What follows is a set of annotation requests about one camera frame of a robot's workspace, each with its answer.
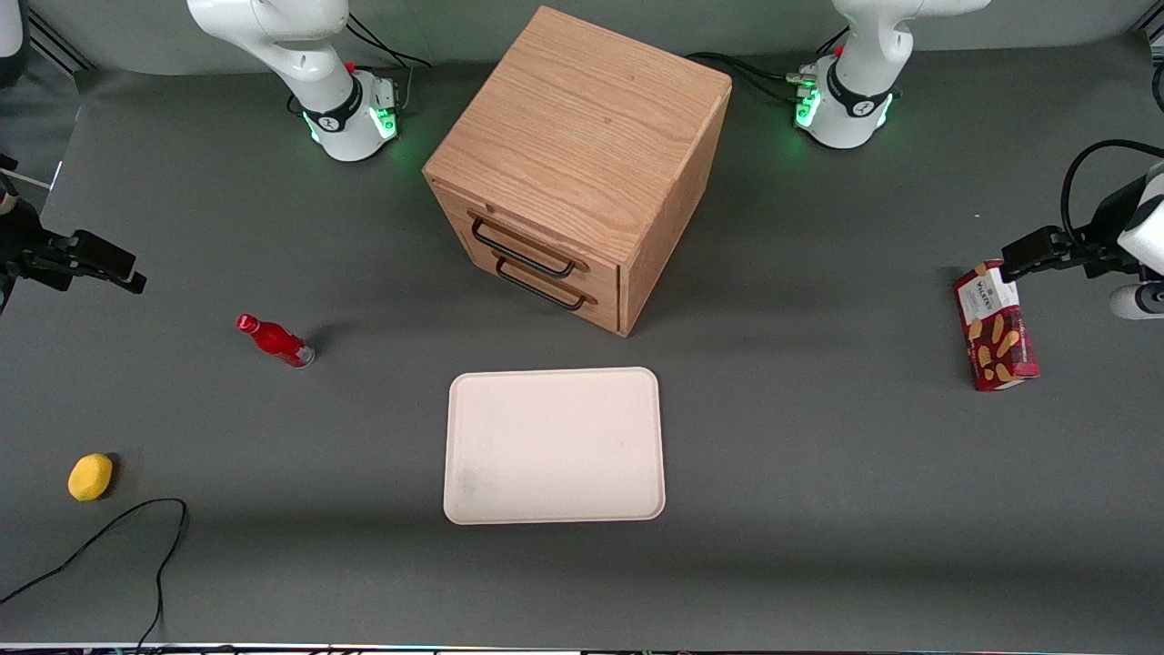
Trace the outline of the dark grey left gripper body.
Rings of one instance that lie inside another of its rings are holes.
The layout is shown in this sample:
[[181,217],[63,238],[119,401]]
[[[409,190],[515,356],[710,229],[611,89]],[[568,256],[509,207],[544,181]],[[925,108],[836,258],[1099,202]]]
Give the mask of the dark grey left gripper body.
[[1086,277],[1108,273],[1147,277],[1147,268],[1140,264],[1140,259],[1117,244],[1119,235],[1122,235],[1124,227],[1138,211],[1147,178],[1140,176],[1106,195],[1098,204],[1090,223],[1084,227],[1074,227],[1069,218],[1072,184],[1073,177],[1069,176],[1062,188],[1060,219],[1064,232],[1069,233],[1069,255],[1060,268],[1081,266]]

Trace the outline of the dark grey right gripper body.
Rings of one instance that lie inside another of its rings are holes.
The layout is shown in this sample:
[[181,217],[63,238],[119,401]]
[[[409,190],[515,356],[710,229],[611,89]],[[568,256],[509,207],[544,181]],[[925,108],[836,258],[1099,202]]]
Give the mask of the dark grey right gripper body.
[[64,237],[42,227],[30,202],[17,195],[3,195],[1,207],[1,309],[8,307],[17,279],[33,279],[61,291],[71,286],[64,269],[68,257]]

